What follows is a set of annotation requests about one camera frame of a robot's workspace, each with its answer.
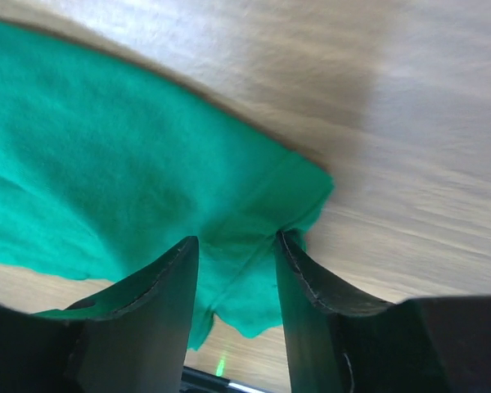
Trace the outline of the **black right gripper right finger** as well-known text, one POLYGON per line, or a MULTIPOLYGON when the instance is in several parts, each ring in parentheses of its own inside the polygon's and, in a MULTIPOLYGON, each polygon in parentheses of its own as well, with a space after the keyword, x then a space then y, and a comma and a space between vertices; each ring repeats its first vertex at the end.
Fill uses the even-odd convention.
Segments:
POLYGON ((323 268, 293 232, 275 254, 294 392, 491 392, 491 296, 393 304, 323 268))

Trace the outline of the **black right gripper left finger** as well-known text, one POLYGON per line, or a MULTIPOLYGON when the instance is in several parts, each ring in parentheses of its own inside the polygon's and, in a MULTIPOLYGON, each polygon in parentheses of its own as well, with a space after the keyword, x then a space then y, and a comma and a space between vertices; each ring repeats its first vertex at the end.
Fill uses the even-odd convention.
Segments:
POLYGON ((176 392, 194 310, 199 242, 66 309, 0 305, 0 392, 176 392))

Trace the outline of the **green t shirt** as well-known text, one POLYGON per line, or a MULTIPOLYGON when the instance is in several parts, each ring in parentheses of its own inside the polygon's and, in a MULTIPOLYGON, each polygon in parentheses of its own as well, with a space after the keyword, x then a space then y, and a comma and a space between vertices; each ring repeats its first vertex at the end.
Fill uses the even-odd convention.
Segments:
POLYGON ((302 236, 331 176, 185 88, 0 22, 0 263, 117 282, 200 244, 189 347, 216 318, 279 326, 274 242, 302 236))

